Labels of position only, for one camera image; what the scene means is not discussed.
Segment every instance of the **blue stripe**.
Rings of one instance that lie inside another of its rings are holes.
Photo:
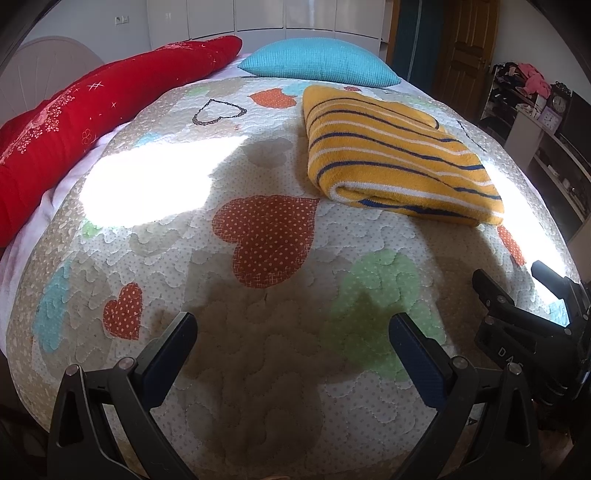
[[[360,99],[360,98],[353,98],[353,97],[336,97],[336,98],[329,98],[328,100],[323,100],[322,102],[319,102],[319,103],[317,103],[317,104],[316,104],[316,105],[314,105],[314,106],[313,106],[313,107],[310,109],[310,111],[308,112],[308,115],[306,116],[306,122],[307,122],[307,121],[308,121],[308,119],[310,118],[310,115],[311,115],[311,113],[312,113],[312,110],[314,110],[314,108],[316,108],[317,106],[320,106],[320,105],[322,105],[322,104],[324,104],[324,103],[326,103],[326,102],[332,102],[333,100],[354,100],[355,102],[360,102],[360,103],[367,103],[368,105],[372,105],[372,106],[376,106],[376,107],[382,108],[382,109],[386,110],[387,112],[390,112],[390,113],[395,113],[395,114],[397,114],[397,115],[403,116],[404,118],[408,118],[409,120],[413,120],[413,121],[415,121],[415,122],[418,122],[418,123],[420,123],[420,124],[423,124],[423,125],[425,125],[425,127],[431,127],[431,128],[433,128],[431,125],[429,125],[429,124],[426,124],[425,122],[421,122],[420,120],[417,120],[416,118],[412,118],[412,117],[410,117],[410,116],[408,116],[408,115],[404,115],[403,113],[397,112],[396,110],[390,110],[389,108],[386,108],[386,107],[384,107],[384,106],[382,106],[382,105],[376,105],[375,103],[372,103],[372,102],[367,102],[367,101],[365,101],[365,100],[362,100],[362,99]],[[435,130],[439,130],[439,122],[437,121],[437,119],[436,119],[436,118],[433,118],[433,120],[435,120]]]
[[[410,150],[406,150],[405,148],[396,147],[395,145],[392,145],[392,144],[389,144],[389,143],[386,143],[386,142],[382,142],[381,140],[377,140],[375,138],[368,137],[367,135],[354,134],[354,133],[351,133],[351,132],[331,132],[331,133],[328,133],[328,134],[321,135],[320,137],[316,138],[310,144],[310,150],[312,150],[312,147],[314,145],[316,145],[319,141],[324,140],[326,138],[331,138],[331,137],[354,137],[354,138],[361,138],[363,140],[369,140],[370,142],[374,142],[374,143],[377,143],[379,145],[383,145],[384,147],[392,148],[393,150],[398,150],[400,152],[407,153],[409,155],[412,155],[413,157],[422,158],[423,160],[433,160],[433,161],[442,162],[442,163],[445,163],[445,164],[450,165],[452,167],[459,168],[460,170],[469,170],[469,171],[472,171],[472,170],[483,170],[484,169],[484,167],[481,164],[478,164],[478,165],[466,165],[466,166],[457,165],[457,164],[452,163],[450,161],[444,160],[441,157],[434,157],[432,155],[421,155],[419,153],[415,153],[415,152],[411,152]]]
[[[421,135],[422,137],[431,138],[431,139],[437,140],[438,142],[441,142],[441,143],[450,143],[450,142],[457,142],[459,144],[462,143],[462,142],[460,142],[459,140],[457,140],[455,138],[436,138],[436,137],[432,137],[431,135],[422,134],[421,132],[417,132],[417,131],[415,131],[415,130],[413,130],[411,128],[401,127],[399,125],[393,124],[393,123],[388,122],[388,121],[386,121],[386,120],[384,120],[382,118],[379,118],[377,116],[370,115],[368,113],[356,112],[354,110],[345,110],[345,109],[342,109],[342,110],[341,109],[339,109],[339,110],[329,110],[328,112],[321,113],[319,116],[317,116],[316,118],[314,118],[312,120],[312,122],[308,126],[308,129],[310,129],[312,127],[312,125],[314,125],[314,123],[318,119],[322,118],[325,115],[330,115],[331,113],[351,113],[352,115],[361,115],[361,116],[365,116],[367,118],[371,118],[373,120],[377,120],[378,122],[382,122],[383,124],[390,125],[391,127],[398,128],[399,130],[404,130],[406,132],[411,132],[413,134]]]
[[[499,197],[498,195],[487,195],[486,193],[481,193],[478,190],[467,189],[465,187],[452,187],[451,185],[449,185],[448,183],[445,183],[443,180],[438,179],[437,177],[433,177],[433,176],[429,175],[428,173],[425,173],[422,171],[413,170],[412,168],[401,167],[399,165],[392,165],[389,163],[380,163],[380,162],[365,161],[365,160],[336,161],[336,162],[329,163],[328,165],[325,165],[323,168],[321,168],[319,170],[318,175],[316,176],[316,185],[320,186],[320,178],[327,171],[329,171],[333,168],[336,168],[336,167],[346,167],[349,165],[368,165],[371,167],[384,167],[384,168],[393,168],[394,170],[407,171],[409,173],[414,173],[416,175],[420,175],[421,177],[427,177],[428,179],[432,179],[432,180],[438,181],[439,183],[443,183],[446,187],[449,187],[449,188],[455,190],[456,192],[473,193],[474,195],[489,198],[492,200],[500,200],[501,199],[501,197]]]
[[[458,217],[458,218],[469,218],[470,220],[474,220],[471,217],[467,217],[465,215],[461,215],[456,212],[449,212],[448,210],[441,210],[437,208],[423,208],[419,207],[418,205],[388,205],[387,203],[379,203],[374,202],[373,200],[365,199],[358,201],[361,205],[366,207],[372,208],[382,208],[382,209],[405,209],[410,210],[411,212],[419,213],[421,215],[442,215],[442,216],[449,216],[449,217]]]

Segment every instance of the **turquoise pillow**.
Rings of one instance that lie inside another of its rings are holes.
[[[280,77],[389,87],[400,78],[364,48],[335,38],[288,38],[259,48],[240,69],[259,77]]]

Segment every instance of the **wooden door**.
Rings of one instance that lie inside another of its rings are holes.
[[[475,121],[495,50],[499,0],[446,0],[432,96]]]

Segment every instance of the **screw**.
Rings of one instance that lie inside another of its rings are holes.
[[[68,365],[68,367],[66,368],[66,375],[68,377],[71,377],[72,375],[76,375],[78,373],[79,368],[80,367],[76,364]]]
[[[513,375],[520,375],[523,369],[521,368],[520,364],[516,364],[515,362],[511,362],[509,364],[509,372]]]
[[[466,360],[462,356],[455,356],[452,360],[452,364],[454,367],[456,367],[460,370],[464,370],[465,368],[468,368],[468,360]]]
[[[117,363],[117,366],[121,369],[121,370],[127,370],[128,368],[131,368],[131,366],[134,364],[135,360],[133,358],[131,358],[130,356],[126,356],[125,358],[122,358],[121,360],[119,360],[119,362]]]

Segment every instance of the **white headboard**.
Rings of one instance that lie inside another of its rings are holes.
[[[0,126],[102,64],[71,38],[43,37],[24,44],[0,76]]]

